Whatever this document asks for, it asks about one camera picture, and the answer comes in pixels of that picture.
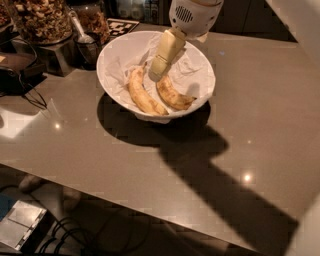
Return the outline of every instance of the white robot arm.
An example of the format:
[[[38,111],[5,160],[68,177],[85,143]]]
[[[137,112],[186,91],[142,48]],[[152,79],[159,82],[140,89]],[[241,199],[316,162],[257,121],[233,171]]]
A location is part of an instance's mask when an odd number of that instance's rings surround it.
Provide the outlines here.
[[[203,39],[217,20],[224,0],[173,0],[171,29],[164,32],[151,71],[160,79],[186,40]]]
[[[320,0],[266,0],[320,67]],[[186,40],[205,40],[216,22],[224,0],[172,0],[169,17],[172,25],[163,34],[151,71],[160,79]]]

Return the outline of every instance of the table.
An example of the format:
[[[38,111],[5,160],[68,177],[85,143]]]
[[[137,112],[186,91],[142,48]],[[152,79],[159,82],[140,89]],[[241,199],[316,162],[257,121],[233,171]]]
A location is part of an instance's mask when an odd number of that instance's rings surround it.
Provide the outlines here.
[[[112,102],[95,71],[48,75],[47,110],[0,99],[0,163],[281,255],[320,190],[319,69],[296,43],[210,33],[194,44],[217,78],[199,111],[151,124]]]

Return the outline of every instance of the white bowl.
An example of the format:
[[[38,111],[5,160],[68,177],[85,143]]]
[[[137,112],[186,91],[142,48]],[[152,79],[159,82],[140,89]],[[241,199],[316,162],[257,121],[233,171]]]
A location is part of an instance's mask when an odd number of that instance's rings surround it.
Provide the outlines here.
[[[180,93],[197,99],[188,110],[183,111],[175,111],[163,103],[169,112],[167,116],[152,116],[139,110],[131,100],[127,89],[128,75],[134,66],[147,61],[145,89],[161,102],[155,83],[148,75],[161,35],[161,32],[141,31],[114,39],[99,55],[97,75],[106,93],[118,104],[134,113],[137,118],[168,123],[171,119],[188,115],[204,105],[212,97],[216,79],[208,59],[199,49],[187,42],[184,53],[175,59],[168,74]]]

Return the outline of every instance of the nuts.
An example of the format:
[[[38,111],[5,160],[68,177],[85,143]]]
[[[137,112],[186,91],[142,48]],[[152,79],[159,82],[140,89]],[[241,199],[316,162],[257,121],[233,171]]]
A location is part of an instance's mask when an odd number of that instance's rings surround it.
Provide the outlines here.
[[[64,0],[6,0],[20,35],[32,44],[58,43],[72,34]]]
[[[106,18],[101,11],[76,10],[80,23],[88,32],[97,34],[101,44],[107,42],[110,30]]]

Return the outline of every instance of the glass jar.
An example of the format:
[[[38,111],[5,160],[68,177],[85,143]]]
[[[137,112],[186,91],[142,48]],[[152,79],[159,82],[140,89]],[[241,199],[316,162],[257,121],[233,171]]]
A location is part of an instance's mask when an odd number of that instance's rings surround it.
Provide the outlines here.
[[[64,0],[4,0],[20,36],[31,44],[50,45],[72,35]]]
[[[96,34],[102,45],[109,41],[110,30],[103,0],[67,0],[67,4],[77,13],[84,32]]]

